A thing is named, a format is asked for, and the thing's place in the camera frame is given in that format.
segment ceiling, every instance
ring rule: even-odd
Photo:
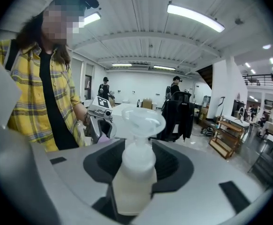
[[[0,23],[0,30],[18,32],[52,0],[16,0]],[[257,0],[98,0],[101,19],[73,34],[69,47],[113,69],[112,63],[154,65],[194,74],[226,56],[244,54],[273,43]],[[168,14],[169,2],[217,19],[221,33],[191,19]],[[243,24],[237,25],[239,18]]]
[[[257,75],[273,73],[273,64],[270,63],[269,59],[249,62],[248,64],[250,67],[247,67],[245,64],[239,66],[242,74],[252,75],[251,69],[253,69]]]

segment black jacket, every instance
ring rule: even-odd
[[[171,84],[171,96],[175,93],[175,92],[179,92],[180,90],[179,90],[179,86],[177,85],[177,84],[175,84],[175,83],[172,83]]]
[[[162,115],[166,120],[166,127],[157,135],[157,139],[173,141],[177,140],[181,135],[183,135],[183,140],[190,138],[193,128],[194,108],[193,103],[183,104],[182,101],[176,100],[166,101],[162,111]],[[177,136],[172,135],[175,124],[179,124]]]

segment cable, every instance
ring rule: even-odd
[[[194,135],[194,136],[196,136],[196,137],[205,137],[205,135],[204,135],[204,134],[201,134],[201,135],[195,135],[195,134],[193,134],[193,133],[192,133],[192,135]]]

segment balcony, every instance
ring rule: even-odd
[[[248,86],[273,87],[273,74],[244,75],[245,84]]]

